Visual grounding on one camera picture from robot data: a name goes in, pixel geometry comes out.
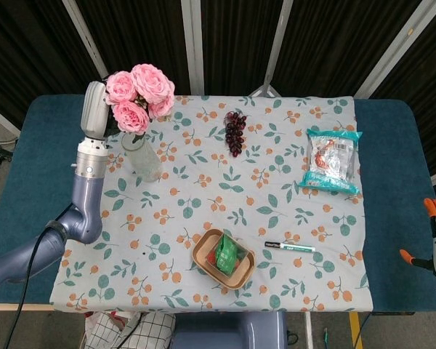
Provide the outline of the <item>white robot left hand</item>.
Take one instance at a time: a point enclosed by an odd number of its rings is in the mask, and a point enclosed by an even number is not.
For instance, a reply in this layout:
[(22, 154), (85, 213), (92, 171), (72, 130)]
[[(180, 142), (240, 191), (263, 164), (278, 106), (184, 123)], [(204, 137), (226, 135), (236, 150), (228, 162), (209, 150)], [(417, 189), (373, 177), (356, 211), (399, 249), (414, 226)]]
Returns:
[(90, 82), (81, 114), (81, 129), (87, 137), (102, 140), (108, 136), (110, 109), (105, 98), (105, 85), (99, 81)]

